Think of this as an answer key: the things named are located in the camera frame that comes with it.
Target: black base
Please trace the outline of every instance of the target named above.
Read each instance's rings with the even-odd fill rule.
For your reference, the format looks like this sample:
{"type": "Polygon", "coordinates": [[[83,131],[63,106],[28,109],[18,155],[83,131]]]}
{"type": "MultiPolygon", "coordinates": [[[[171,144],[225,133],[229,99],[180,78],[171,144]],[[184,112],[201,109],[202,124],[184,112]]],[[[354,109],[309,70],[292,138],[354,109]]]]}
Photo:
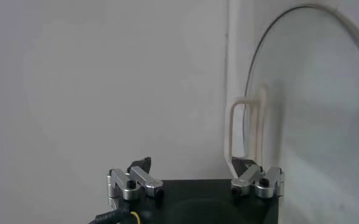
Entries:
{"type": "MultiPolygon", "coordinates": [[[[165,180],[161,202],[146,198],[132,202],[131,211],[141,223],[156,224],[277,224],[278,198],[260,199],[254,194],[234,199],[230,180],[165,180]]],[[[135,219],[121,223],[136,223],[135,219]]]]}

